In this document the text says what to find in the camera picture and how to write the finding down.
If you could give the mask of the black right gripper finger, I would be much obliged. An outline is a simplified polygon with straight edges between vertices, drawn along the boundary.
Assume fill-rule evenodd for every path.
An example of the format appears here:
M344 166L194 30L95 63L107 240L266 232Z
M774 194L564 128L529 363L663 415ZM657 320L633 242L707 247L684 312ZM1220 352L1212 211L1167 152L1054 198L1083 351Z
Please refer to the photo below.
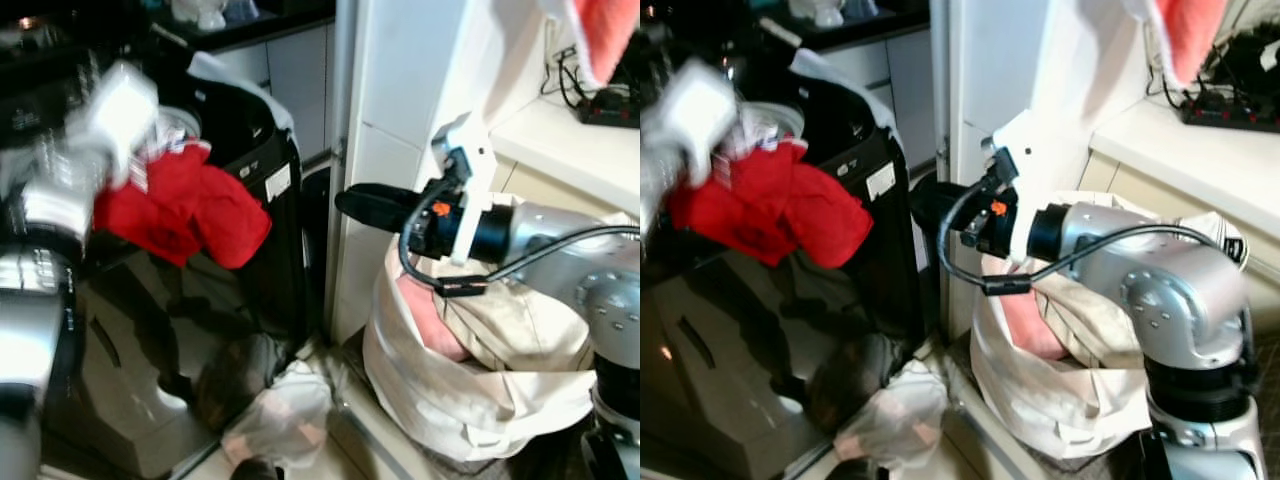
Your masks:
M346 216L379 230L398 233L411 218L420 193L380 183L360 183L335 196L335 207Z
M922 178L910 188L911 218L925 234L936 234L946 212L969 191L968 187ZM950 230L966 229L977 215L977 193L964 201L948 224Z

